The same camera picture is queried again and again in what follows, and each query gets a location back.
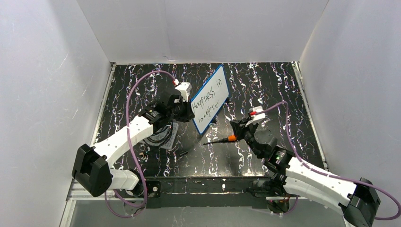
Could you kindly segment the blue framed whiteboard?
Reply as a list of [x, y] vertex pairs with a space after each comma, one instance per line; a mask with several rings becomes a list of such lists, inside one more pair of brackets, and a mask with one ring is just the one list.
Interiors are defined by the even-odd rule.
[[216, 117], [230, 91], [223, 65], [219, 65], [191, 99], [194, 113], [193, 123], [199, 134], [203, 134]]

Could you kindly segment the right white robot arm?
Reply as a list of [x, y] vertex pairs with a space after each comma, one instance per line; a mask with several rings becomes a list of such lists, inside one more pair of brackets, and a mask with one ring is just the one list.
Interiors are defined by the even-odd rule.
[[293, 151], [277, 145], [269, 130], [258, 130], [258, 124], [247, 119], [232, 120], [230, 124], [235, 137], [245, 140], [252, 152], [264, 160], [279, 189], [322, 204], [341, 214], [353, 226], [372, 226], [381, 201], [371, 181], [365, 178], [346, 181], [301, 162]]

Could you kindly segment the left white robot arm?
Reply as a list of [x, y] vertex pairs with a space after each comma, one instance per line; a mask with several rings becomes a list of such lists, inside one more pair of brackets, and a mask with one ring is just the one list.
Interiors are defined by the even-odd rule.
[[132, 191], [139, 182], [138, 171], [113, 169], [114, 163], [130, 147], [170, 125], [172, 121], [189, 122], [194, 118], [189, 93], [191, 85], [183, 82], [165, 91], [133, 118], [129, 125], [111, 137], [93, 145], [83, 144], [77, 150], [72, 178], [77, 180], [93, 197], [107, 190]]

